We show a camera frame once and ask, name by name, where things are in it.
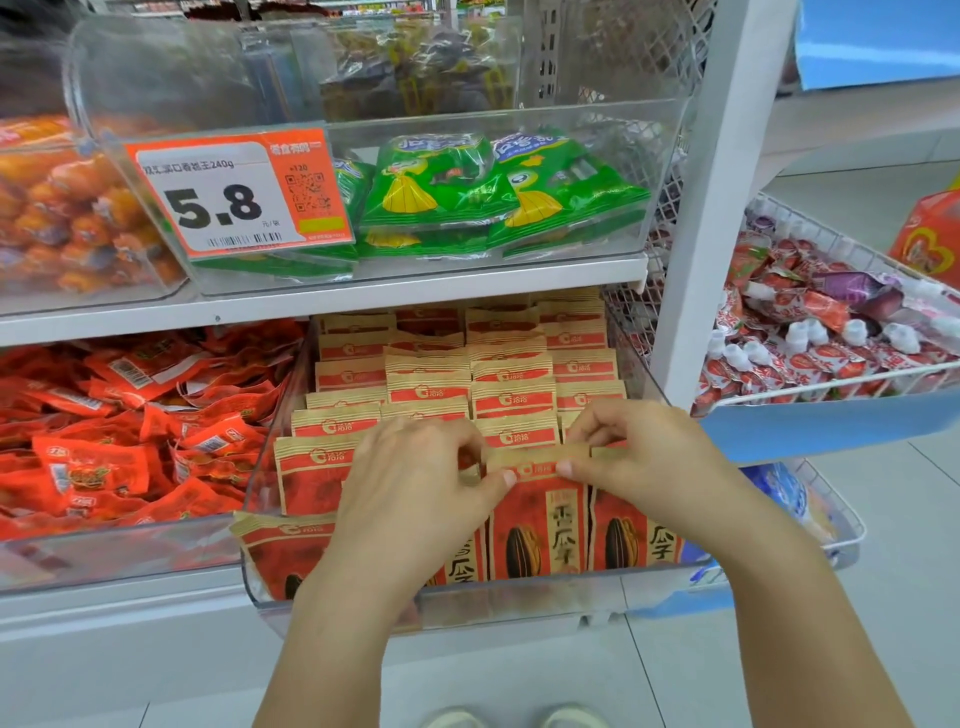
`white sneaker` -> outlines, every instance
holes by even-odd
[[[473,713],[458,708],[435,717],[423,728],[487,728],[487,724]]]
[[[564,705],[547,717],[542,728],[610,728],[610,724],[586,708]]]

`store shelf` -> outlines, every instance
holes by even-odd
[[[0,341],[4,346],[14,346],[644,280],[647,257],[611,255],[421,275],[416,274],[415,263],[394,266],[396,274],[387,279],[219,298],[205,298],[187,283],[161,301],[3,316]]]
[[[830,144],[960,128],[960,78],[811,91],[778,99],[754,192],[790,162]]]

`tiled floor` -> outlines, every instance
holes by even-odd
[[[955,172],[955,164],[936,164],[831,173],[778,180],[770,191],[884,250],[913,201]],[[920,726],[960,715],[960,582],[951,569],[960,552],[958,446],[955,428],[815,459],[869,529],[859,562],[841,578]],[[250,725],[261,694],[152,704],[56,728],[239,728]],[[616,619],[566,637],[386,667],[382,724],[416,728],[444,706],[468,705],[492,725],[522,728],[562,702],[592,706],[617,728],[749,726],[732,612]]]

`orange price tag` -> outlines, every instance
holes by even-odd
[[[353,242],[322,129],[126,148],[190,258]]]

